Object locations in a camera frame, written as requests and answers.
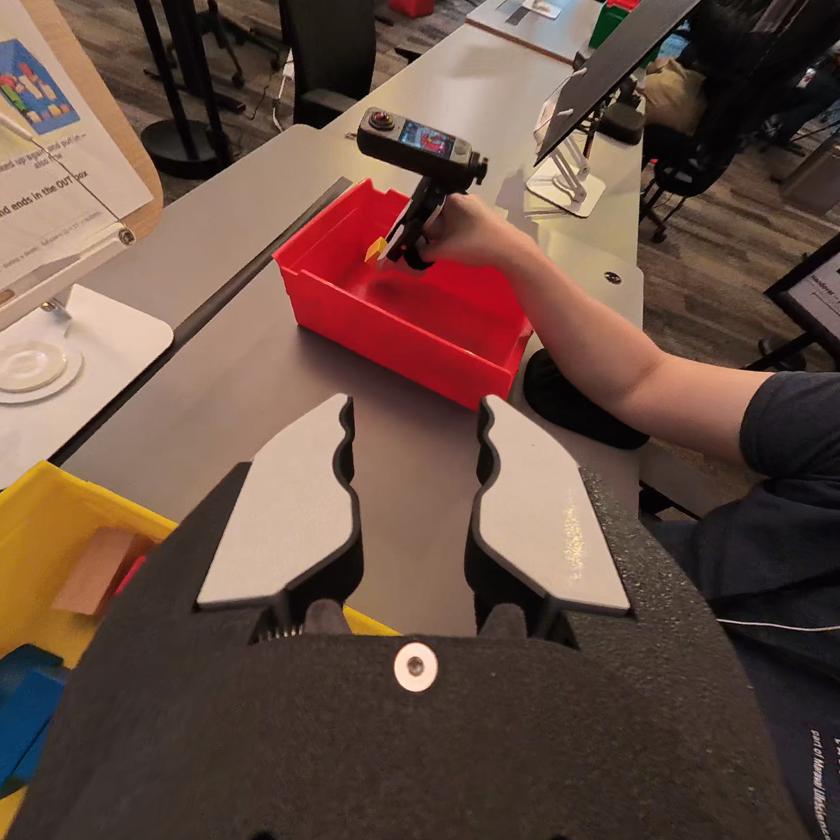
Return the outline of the person's right forearm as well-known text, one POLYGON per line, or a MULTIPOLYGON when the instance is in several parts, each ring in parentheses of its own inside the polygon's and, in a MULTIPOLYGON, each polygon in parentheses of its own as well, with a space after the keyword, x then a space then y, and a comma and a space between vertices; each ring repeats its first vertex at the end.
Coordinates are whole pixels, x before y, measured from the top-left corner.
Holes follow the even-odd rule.
POLYGON ((585 397, 639 433, 744 464, 742 421, 770 373, 661 350, 528 239, 506 244, 498 266, 552 361, 585 397))

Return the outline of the black table pad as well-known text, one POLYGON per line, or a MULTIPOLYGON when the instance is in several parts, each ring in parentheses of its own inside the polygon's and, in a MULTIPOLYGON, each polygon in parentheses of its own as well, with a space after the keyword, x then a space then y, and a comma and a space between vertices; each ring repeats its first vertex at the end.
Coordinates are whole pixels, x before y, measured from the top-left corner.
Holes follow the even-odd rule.
POLYGON ((640 144, 644 136, 645 116, 636 108, 616 101, 605 109, 596 131, 624 145, 640 144))

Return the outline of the framed marker sign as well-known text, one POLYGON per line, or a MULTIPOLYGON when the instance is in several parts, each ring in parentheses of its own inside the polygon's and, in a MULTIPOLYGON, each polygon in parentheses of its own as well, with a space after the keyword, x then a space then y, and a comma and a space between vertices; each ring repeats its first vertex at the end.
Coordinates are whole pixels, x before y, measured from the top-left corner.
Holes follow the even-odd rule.
POLYGON ((764 296, 801 330, 802 348, 821 348, 839 371, 839 234, 806 255, 764 296))

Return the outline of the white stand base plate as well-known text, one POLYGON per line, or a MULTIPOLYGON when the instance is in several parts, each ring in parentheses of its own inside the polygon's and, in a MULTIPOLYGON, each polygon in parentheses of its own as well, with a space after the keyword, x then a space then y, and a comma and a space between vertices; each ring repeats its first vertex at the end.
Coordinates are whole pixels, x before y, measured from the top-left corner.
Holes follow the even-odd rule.
POLYGON ((73 323, 70 340, 85 365, 73 385, 44 401, 1 404, 1 488, 48 460, 79 433, 173 342, 162 320, 75 285, 59 303, 73 323))

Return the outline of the green plastic bin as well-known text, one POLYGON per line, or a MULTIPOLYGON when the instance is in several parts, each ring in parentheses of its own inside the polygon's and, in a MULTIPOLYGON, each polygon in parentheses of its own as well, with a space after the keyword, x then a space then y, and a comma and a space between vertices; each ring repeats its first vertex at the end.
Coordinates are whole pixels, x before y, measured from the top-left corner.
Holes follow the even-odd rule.
POLYGON ((612 32, 634 11, 640 1, 604 1, 593 27, 589 47, 599 48, 612 32))

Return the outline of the dark display board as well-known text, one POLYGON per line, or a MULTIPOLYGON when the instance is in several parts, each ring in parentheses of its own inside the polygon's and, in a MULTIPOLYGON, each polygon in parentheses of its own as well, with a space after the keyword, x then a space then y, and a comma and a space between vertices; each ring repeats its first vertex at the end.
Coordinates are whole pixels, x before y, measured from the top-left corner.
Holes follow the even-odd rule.
POLYGON ((554 92, 549 119, 534 131, 541 163, 671 35, 698 1, 642 1, 554 92))

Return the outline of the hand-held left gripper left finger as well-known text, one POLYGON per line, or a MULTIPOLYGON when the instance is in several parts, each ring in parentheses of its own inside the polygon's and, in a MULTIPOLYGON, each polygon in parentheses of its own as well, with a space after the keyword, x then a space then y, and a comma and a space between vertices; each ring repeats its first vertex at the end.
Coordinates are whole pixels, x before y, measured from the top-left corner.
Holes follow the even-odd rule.
POLYGON ((353 398, 336 394, 259 450, 197 607, 267 606, 279 627, 302 627, 313 603, 346 602, 363 576, 354 436, 353 398))

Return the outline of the clear stand bracket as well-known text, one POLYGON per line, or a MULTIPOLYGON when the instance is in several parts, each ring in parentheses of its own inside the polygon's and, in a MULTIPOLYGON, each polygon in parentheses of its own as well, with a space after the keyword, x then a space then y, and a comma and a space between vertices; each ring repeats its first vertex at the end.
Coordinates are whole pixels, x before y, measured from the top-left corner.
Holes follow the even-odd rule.
POLYGON ((65 307, 49 301, 2 331, 2 405, 42 403, 74 384, 85 356, 69 338, 72 323, 65 307))

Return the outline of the red wooden cube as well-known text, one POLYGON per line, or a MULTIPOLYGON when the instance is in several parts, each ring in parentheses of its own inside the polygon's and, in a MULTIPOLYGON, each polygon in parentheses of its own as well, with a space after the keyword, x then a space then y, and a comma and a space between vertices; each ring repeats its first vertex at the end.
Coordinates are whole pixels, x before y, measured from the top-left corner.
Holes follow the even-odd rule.
POLYGON ((139 572, 139 570, 143 567, 145 562, 148 559, 147 554, 142 554, 138 558, 136 558, 130 565, 130 567, 125 572, 124 576, 120 580, 117 588, 115 589, 113 595, 114 597, 118 596, 124 588, 131 582, 132 578, 139 572))

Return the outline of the natural wooden block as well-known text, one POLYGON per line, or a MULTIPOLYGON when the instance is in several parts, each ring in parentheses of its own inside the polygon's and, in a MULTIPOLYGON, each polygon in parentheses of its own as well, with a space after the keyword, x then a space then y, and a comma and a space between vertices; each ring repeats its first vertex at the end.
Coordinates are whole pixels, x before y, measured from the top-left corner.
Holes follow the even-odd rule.
POLYGON ((85 544, 51 608, 82 616, 99 616, 135 561, 156 546, 139 532, 99 528, 85 544))

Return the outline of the yellow plastic bin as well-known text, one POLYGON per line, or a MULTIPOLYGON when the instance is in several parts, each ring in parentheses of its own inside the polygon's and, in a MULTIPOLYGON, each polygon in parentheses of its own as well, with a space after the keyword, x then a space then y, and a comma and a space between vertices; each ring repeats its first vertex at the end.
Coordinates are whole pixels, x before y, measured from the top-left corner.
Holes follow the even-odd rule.
POLYGON ((2 653, 34 643, 76 665, 11 838, 337 836, 402 818, 411 768, 372 687, 351 677, 395 644, 311 636, 251 647, 297 625, 283 596, 196 606, 249 465, 179 528, 41 464, 2 493, 2 653), (159 543, 100 627, 49 604, 97 526, 159 543))

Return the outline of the blue rectangular wooden block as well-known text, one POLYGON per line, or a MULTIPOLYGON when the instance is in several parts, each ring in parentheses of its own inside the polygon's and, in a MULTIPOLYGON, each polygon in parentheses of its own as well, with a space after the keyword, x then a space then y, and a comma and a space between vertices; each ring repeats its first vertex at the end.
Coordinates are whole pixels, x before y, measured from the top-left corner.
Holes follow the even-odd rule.
POLYGON ((2 704, 2 799, 32 781, 68 675, 64 667, 30 669, 2 704))
POLYGON ((23 644, 1 657, 1 683, 16 685, 33 669, 61 669, 63 657, 33 644, 23 644))

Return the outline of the person's right hand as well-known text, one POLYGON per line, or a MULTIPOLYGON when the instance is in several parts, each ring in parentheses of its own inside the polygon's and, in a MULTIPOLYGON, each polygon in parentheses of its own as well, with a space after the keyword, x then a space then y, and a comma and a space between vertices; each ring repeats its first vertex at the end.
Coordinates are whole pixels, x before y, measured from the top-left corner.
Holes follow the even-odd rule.
POLYGON ((478 196, 454 193, 429 222, 416 250, 422 260, 503 270, 532 255, 529 236, 502 219, 478 196))

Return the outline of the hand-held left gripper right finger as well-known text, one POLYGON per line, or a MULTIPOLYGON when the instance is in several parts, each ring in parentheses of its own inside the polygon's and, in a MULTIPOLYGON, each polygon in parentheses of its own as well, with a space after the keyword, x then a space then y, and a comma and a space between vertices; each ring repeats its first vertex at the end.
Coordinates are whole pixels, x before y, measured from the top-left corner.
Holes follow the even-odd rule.
POLYGON ((483 624, 518 606, 530 634, 566 611, 627 617, 632 605, 581 469, 540 425, 496 395, 480 401, 465 578, 483 624))

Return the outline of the black office chair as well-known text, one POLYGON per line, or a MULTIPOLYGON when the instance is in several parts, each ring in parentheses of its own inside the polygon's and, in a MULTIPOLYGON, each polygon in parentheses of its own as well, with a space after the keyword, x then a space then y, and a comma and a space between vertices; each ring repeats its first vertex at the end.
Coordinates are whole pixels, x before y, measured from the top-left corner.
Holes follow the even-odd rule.
POLYGON ((751 95, 719 97, 708 105, 693 134, 648 122, 643 137, 643 167, 654 173, 639 199, 640 222, 654 224, 653 243, 667 238, 670 218, 687 199, 704 193, 727 170, 753 131, 751 95))
POLYGON ((371 92, 372 1, 279 1, 295 74, 293 122, 322 129, 371 92))

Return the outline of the red plastic bin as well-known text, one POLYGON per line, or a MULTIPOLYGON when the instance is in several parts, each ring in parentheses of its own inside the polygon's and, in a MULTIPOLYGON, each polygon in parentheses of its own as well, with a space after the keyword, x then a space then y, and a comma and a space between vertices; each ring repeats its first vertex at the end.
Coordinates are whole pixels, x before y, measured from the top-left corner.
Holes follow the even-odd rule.
POLYGON ((408 196, 353 184, 274 254, 298 325, 475 411, 508 397, 533 330, 507 280, 439 261, 379 270, 366 253, 408 196))

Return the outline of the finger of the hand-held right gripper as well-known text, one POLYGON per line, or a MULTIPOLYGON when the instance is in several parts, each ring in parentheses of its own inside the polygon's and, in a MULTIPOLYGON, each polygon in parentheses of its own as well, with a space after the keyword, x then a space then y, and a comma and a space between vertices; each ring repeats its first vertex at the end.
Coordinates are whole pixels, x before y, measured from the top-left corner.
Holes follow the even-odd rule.
POLYGON ((395 221, 391 231, 385 237, 385 247, 380 254, 380 263, 398 263, 405 258, 406 252, 415 246, 421 234, 419 205, 409 203, 402 215, 395 221))

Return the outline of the printed instruction sheet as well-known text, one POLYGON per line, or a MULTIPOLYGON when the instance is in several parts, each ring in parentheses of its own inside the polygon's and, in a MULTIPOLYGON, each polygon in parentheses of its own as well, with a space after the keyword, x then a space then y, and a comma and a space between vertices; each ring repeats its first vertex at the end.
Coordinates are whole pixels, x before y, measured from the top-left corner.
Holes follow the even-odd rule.
POLYGON ((1 279, 15 280, 152 195, 22 2, 1 2, 1 279))

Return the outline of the white paper holder bar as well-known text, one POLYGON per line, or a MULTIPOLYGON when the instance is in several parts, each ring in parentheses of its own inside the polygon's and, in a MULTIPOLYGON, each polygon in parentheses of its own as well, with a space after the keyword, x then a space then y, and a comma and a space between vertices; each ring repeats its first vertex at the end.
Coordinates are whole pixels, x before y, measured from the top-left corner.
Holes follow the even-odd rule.
POLYGON ((67 292, 81 278, 134 245, 132 229, 114 223, 55 257, 1 286, 1 330, 4 331, 52 298, 67 292))

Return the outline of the black mesh pad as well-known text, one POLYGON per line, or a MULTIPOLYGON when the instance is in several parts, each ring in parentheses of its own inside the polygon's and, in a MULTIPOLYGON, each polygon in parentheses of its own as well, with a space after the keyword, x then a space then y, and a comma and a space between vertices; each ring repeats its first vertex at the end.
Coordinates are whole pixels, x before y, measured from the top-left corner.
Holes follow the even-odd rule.
POLYGON ((522 379, 524 401, 543 420, 617 449, 633 451, 649 436, 621 422, 576 389, 546 349, 535 352, 522 379))

